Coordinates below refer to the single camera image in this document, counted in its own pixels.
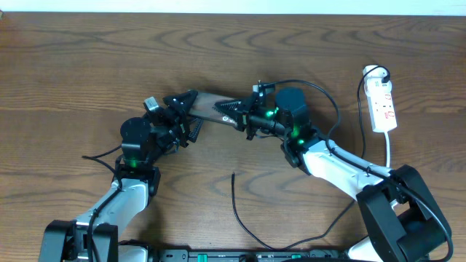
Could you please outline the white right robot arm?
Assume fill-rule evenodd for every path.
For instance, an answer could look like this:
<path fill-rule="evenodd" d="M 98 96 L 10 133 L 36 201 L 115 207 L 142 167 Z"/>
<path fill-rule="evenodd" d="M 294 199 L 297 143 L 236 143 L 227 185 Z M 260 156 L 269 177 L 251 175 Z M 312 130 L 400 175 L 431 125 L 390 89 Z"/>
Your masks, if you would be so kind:
<path fill-rule="evenodd" d="M 312 125 L 299 88 L 280 90 L 273 108 L 266 106 L 262 91 L 214 107 L 249 137 L 260 130 L 282 138 L 292 167 L 326 180 L 358 203 L 368 235 L 347 250 L 349 259 L 426 261 L 442 244 L 448 247 L 444 260 L 452 257 L 451 228 L 417 170 L 372 164 L 338 147 Z"/>

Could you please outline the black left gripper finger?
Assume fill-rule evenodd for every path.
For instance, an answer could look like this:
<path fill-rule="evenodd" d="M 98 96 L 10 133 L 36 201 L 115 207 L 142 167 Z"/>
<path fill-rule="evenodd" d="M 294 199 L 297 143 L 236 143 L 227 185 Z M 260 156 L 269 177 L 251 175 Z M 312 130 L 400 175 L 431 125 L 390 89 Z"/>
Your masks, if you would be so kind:
<path fill-rule="evenodd" d="M 190 131 L 188 135 L 188 140 L 195 143 L 199 136 L 200 130 L 202 129 L 202 125 L 204 123 L 203 119 L 200 118 L 192 118 L 189 120 L 189 124 L 194 124 L 194 128 Z"/>
<path fill-rule="evenodd" d="M 197 99 L 198 91 L 189 90 L 188 92 L 178 95 L 171 95 L 163 98 L 163 102 L 169 108 L 182 115 L 187 115 L 191 110 L 195 100 Z"/>

